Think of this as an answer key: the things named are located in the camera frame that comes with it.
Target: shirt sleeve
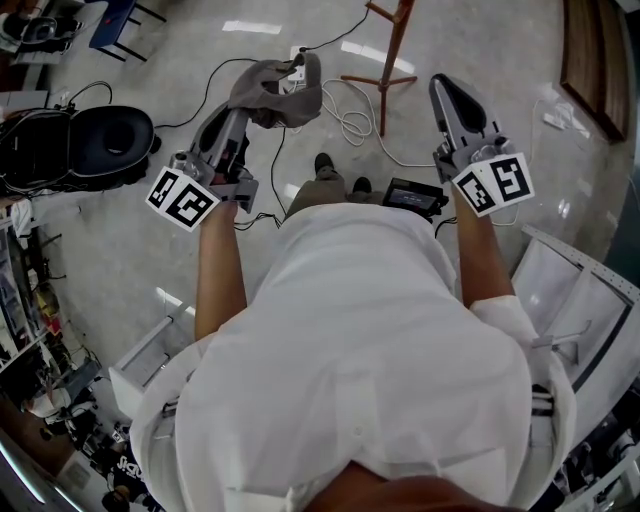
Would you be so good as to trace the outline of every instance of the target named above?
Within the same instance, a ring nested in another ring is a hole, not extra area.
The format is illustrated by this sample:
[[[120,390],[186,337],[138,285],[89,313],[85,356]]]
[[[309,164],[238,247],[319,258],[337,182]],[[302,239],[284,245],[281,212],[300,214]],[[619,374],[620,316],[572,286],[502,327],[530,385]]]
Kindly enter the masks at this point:
[[[538,338],[520,299],[515,295],[479,300],[469,309],[485,324],[511,336],[525,350]]]

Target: gray cloth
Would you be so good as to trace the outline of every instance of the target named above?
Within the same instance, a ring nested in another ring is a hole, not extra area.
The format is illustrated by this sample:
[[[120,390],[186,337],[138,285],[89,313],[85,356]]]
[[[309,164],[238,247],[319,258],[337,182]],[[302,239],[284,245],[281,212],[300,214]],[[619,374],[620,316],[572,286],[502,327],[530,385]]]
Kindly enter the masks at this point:
[[[306,86],[280,94],[280,80],[305,65]],[[291,62],[261,60],[247,69],[231,89],[229,108],[245,108],[251,120],[263,128],[281,123],[298,128],[320,115],[322,84],[320,59],[313,53],[299,53]]]

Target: white cable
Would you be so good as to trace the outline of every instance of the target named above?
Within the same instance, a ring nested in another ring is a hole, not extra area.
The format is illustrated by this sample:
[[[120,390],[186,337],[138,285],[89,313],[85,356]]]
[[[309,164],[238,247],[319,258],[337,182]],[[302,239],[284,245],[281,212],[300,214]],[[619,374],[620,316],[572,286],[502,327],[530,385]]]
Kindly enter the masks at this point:
[[[352,88],[358,90],[367,99],[367,103],[369,103],[369,110],[371,111],[371,118],[369,118],[369,116],[367,116],[367,114],[365,114],[364,112],[359,112],[357,110],[348,110],[344,114],[340,114],[338,112],[338,106],[336,105],[335,99],[333,98],[331,93],[326,88],[326,84],[328,84],[329,82],[343,83],[343,84],[348,85],[349,87],[352,87]],[[329,112],[329,114],[331,114],[335,119],[338,120],[338,122],[340,123],[341,130],[342,130],[342,136],[352,146],[355,146],[355,147],[362,146],[362,144],[364,144],[365,139],[369,135],[371,135],[372,132],[375,132],[376,135],[378,136],[378,141],[380,142],[380,146],[382,147],[382,151],[384,151],[384,153],[389,158],[391,158],[391,160],[393,160],[396,164],[398,164],[400,167],[435,167],[436,166],[436,164],[407,164],[407,163],[401,162],[396,157],[394,157],[391,153],[389,153],[389,150],[385,147],[384,142],[382,142],[382,137],[380,136],[380,132],[378,131],[378,126],[376,124],[376,113],[375,113],[375,110],[373,108],[373,104],[371,103],[371,98],[369,98],[369,95],[366,92],[364,92],[357,85],[355,85],[355,84],[353,84],[351,82],[347,82],[346,80],[340,80],[339,78],[329,78],[329,79],[325,80],[324,82],[322,82],[322,92],[324,94],[326,94],[329,97],[329,99],[331,100],[331,104],[333,105],[333,110],[331,108],[329,108],[325,104],[324,101],[322,102],[322,106],[324,107],[324,109],[327,112]],[[347,118],[347,116],[350,116],[350,115],[351,116],[363,117],[367,121],[367,123],[369,124],[369,128],[364,130],[359,125],[357,125],[356,123],[354,123],[352,121],[347,121],[346,118]],[[360,140],[355,140],[354,141],[353,139],[350,139],[349,136],[347,135],[347,132],[351,133],[352,135],[357,137],[357,139],[360,139]]]

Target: blue chair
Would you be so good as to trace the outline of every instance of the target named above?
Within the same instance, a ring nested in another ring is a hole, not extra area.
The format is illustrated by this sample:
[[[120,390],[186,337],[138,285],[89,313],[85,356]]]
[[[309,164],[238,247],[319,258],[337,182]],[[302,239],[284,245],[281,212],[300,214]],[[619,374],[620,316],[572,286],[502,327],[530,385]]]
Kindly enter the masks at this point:
[[[99,1],[103,0],[86,0],[86,3],[95,3]],[[123,44],[120,44],[118,42],[118,38],[120,37],[120,34],[122,34],[122,31],[124,30],[124,27],[128,21],[135,25],[142,25],[142,23],[140,23],[138,20],[135,20],[131,17],[131,13],[134,9],[139,9],[140,11],[147,13],[149,16],[153,16],[163,23],[166,23],[167,20],[159,14],[136,3],[136,0],[107,0],[107,2],[109,3],[109,6],[102,16],[100,24],[96,28],[93,37],[91,38],[89,47],[95,48],[99,52],[109,55],[114,59],[125,62],[126,59],[123,59],[122,57],[120,57],[120,55],[116,55],[115,53],[105,49],[106,46],[113,45],[123,52],[135,57],[136,59],[140,59],[142,62],[147,62],[147,59],[145,59],[142,55],[134,52],[130,48],[127,48]]]

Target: wooden stand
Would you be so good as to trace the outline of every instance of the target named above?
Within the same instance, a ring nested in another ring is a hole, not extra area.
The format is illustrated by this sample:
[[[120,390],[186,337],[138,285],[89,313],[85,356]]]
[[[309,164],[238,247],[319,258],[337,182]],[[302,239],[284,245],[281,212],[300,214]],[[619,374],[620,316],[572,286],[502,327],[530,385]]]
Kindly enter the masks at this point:
[[[413,9],[413,4],[415,0],[400,0],[398,2],[398,8],[394,14],[385,11],[381,7],[378,7],[373,2],[367,3],[367,8],[371,9],[373,12],[379,14],[383,18],[388,19],[391,23],[393,23],[393,31],[391,32],[391,41],[389,42],[389,51],[387,52],[387,60],[384,64],[384,71],[382,72],[382,78],[380,80],[372,80],[370,78],[361,78],[358,76],[351,75],[342,75],[340,78],[342,80],[351,80],[353,82],[363,82],[365,84],[377,85],[380,94],[382,95],[382,101],[380,104],[380,136],[384,137],[384,132],[386,128],[386,117],[387,117],[387,89],[391,85],[397,84],[405,84],[408,82],[415,82],[418,77],[417,76],[409,76],[407,78],[398,78],[396,80],[390,80],[391,72],[393,71],[393,66],[396,62],[396,57],[398,56],[398,51],[400,50],[400,45],[402,44],[402,38],[404,37],[404,32],[407,28],[407,23],[409,23],[409,16],[411,15],[411,10]]]

